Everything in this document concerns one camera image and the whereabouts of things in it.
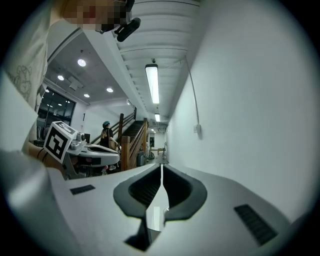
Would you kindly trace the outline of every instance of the wall outlet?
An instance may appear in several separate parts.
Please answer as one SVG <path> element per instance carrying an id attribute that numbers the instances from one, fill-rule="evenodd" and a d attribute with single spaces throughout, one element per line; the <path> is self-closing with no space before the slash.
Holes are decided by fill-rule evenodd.
<path id="1" fill-rule="evenodd" d="M 197 124 L 193 127 L 193 132 L 195 134 L 199 134 L 201 132 L 201 125 L 200 124 Z"/>

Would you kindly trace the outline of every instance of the stair railing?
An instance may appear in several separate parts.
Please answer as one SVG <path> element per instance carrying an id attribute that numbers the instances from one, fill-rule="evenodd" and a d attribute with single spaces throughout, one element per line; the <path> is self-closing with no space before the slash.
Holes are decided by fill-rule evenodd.
<path id="1" fill-rule="evenodd" d="M 130 121 L 136 120 L 136 116 L 137 116 L 137 108 L 135 108 L 134 112 L 132 112 L 130 115 L 128 115 L 125 118 L 123 113 L 120 114 L 119 122 L 115 123 L 113 126 L 110 127 L 111 130 L 113 131 L 113 136 L 118 134 L 117 140 L 121 139 L 123 127 L 125 127 Z M 101 138 L 101 135 L 99 135 L 94 140 L 92 140 L 91 144 L 99 144 L 100 138 Z"/>
<path id="2" fill-rule="evenodd" d="M 143 125 L 130 142 L 129 136 L 122 136 L 121 138 L 121 171 L 127 171 L 137 166 L 137 155 L 141 145 L 143 151 L 146 152 L 148 122 L 144 119 Z"/>

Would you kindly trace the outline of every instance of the glass wall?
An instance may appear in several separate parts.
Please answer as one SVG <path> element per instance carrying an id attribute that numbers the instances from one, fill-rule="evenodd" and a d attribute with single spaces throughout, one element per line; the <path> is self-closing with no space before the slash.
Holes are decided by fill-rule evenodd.
<path id="1" fill-rule="evenodd" d="M 59 93 L 47 88 L 42 97 L 37 118 L 37 141 L 38 146 L 43 146 L 47 132 L 52 122 L 63 121 L 71 124 L 75 103 Z"/>

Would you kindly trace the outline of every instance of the fluorescent light fixture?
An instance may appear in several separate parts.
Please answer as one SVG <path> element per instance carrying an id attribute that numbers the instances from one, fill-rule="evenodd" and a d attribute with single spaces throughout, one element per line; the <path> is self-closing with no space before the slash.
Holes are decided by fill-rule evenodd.
<path id="1" fill-rule="evenodd" d="M 157 122 L 160 122 L 160 114 L 155 114 L 154 116 L 155 116 L 155 120 Z"/>
<path id="2" fill-rule="evenodd" d="M 86 66 L 86 62 L 83 59 L 78 59 L 78 64 L 81 67 L 85 67 Z"/>
<path id="3" fill-rule="evenodd" d="M 159 104 L 159 83 L 158 83 L 158 65 L 149 64 L 145 66 L 146 78 L 148 80 L 151 99 L 154 104 Z"/>

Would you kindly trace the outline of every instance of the ceiling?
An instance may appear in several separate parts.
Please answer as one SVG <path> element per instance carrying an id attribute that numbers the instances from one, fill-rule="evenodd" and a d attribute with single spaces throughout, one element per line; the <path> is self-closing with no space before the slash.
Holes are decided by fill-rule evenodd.
<path id="1" fill-rule="evenodd" d="M 140 28 L 124 42 L 118 42 L 113 34 L 146 110 L 153 119 L 154 113 L 160 113 L 161 125 L 168 123 L 199 6 L 200 0 L 136 0 L 132 18 L 141 19 Z M 152 102 L 145 71 L 152 59 L 159 68 L 159 105 Z"/>
<path id="2" fill-rule="evenodd" d="M 85 60 L 86 66 L 78 65 L 78 59 Z M 60 81 L 58 75 L 62 75 L 64 81 Z M 79 34 L 57 54 L 48 65 L 45 77 L 89 104 L 128 98 L 84 33 Z M 70 88 L 71 83 L 75 85 L 76 91 Z M 107 92 L 107 88 L 112 88 L 113 92 Z"/>

